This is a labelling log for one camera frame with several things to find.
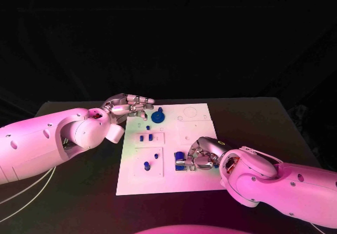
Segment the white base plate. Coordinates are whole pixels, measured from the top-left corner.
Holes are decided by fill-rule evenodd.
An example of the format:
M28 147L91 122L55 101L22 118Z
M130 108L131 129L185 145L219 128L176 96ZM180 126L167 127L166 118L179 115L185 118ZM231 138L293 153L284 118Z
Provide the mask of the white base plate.
M152 114L163 108L166 120L152 121ZM205 190L224 190L219 169L176 171L175 153L185 152L199 137L216 138L208 104L155 106L149 120L129 117L123 145L117 195L155 194ZM144 162L152 169L146 171Z

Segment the black backdrop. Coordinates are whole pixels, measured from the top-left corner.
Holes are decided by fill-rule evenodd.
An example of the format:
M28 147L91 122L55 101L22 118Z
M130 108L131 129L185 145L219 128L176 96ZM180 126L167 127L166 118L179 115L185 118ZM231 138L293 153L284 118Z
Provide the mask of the black backdrop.
M2 1L0 25L0 125L34 117L47 101L123 92L155 99L278 97L287 109L310 107L306 127L316 126L314 141L329 148L333 5Z

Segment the robotic hand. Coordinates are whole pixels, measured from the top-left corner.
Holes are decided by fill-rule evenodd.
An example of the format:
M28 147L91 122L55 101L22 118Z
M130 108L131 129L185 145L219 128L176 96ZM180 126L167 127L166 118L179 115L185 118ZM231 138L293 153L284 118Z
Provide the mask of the robotic hand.
M104 138L119 143L130 117L147 120L155 100L119 94L101 108L77 108L0 128L0 184L32 177L97 147Z
M273 158L273 163L258 155ZM337 228L337 173L283 162L268 154L244 146L241 149L209 137L192 145L188 159L179 166L221 170L221 184L234 199L245 206L260 202L281 213L329 228Z

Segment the dark table surface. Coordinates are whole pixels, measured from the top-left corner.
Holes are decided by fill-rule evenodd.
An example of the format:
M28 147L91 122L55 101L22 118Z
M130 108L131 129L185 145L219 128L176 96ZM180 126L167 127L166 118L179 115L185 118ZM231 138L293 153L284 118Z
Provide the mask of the dark table surface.
M47 102L38 116L77 107L90 109L101 103ZM278 99L173 99L156 102L159 105L188 103L208 103L219 139L247 145L286 162L320 167ZM255 208L241 205L227 190L116 196L123 140L119 144L104 140L97 148L57 167L38 199L0 223L2 234L130 234L176 224L212 225L255 234L317 233L307 222L287 217L265 203ZM0 200L39 178L41 175L0 185ZM0 219L28 203L44 185L41 182L2 204Z

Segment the blue object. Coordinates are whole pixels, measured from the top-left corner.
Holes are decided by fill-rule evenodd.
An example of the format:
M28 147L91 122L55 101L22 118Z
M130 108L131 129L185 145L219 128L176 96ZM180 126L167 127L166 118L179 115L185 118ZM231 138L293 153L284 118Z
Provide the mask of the blue object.
M144 163L144 167L146 167L146 171L149 171L152 168L149 162Z
M163 113L163 108L160 107L159 108L159 111L156 111L153 114L152 114L152 120L155 123L162 123L166 119L166 115Z
M175 154L175 157L176 157L176 161L179 160L179 159L185 159L185 153L183 152L176 152L176 154ZM185 166L178 166L176 165L176 171L183 171L186 168L185 168Z

